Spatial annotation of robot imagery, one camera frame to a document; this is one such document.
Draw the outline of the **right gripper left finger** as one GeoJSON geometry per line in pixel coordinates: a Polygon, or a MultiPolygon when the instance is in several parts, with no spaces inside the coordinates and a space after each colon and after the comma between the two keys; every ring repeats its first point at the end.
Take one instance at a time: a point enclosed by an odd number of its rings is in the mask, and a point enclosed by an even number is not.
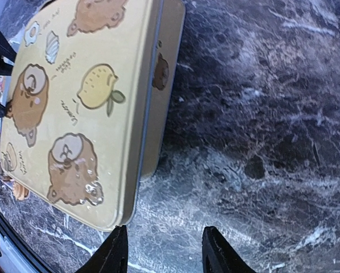
{"type": "Polygon", "coordinates": [[[77,273],[126,273],[128,268],[128,236],[126,225],[116,226],[90,259],[77,273]]]}

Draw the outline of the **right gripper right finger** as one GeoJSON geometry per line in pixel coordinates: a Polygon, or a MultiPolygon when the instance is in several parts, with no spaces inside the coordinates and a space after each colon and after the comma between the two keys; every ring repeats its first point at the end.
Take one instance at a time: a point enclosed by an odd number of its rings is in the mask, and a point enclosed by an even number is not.
{"type": "Polygon", "coordinates": [[[202,234],[202,266],[204,273],[255,273],[215,226],[205,227],[202,234]]]}

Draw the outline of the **silver tin lid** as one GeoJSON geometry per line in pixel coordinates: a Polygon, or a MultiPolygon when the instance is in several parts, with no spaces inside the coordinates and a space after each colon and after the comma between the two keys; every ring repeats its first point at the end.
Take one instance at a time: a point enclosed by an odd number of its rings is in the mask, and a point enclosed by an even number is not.
{"type": "Polygon", "coordinates": [[[28,23],[0,138],[0,171],[101,231],[136,185],[162,1],[54,1],[28,23]]]}

